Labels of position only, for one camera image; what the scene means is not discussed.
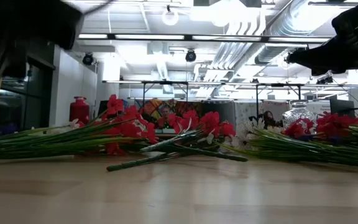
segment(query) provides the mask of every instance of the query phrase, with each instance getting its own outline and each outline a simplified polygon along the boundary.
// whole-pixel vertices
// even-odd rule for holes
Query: table surface
[[[0,162],[0,223],[358,224],[358,168],[184,157]]]

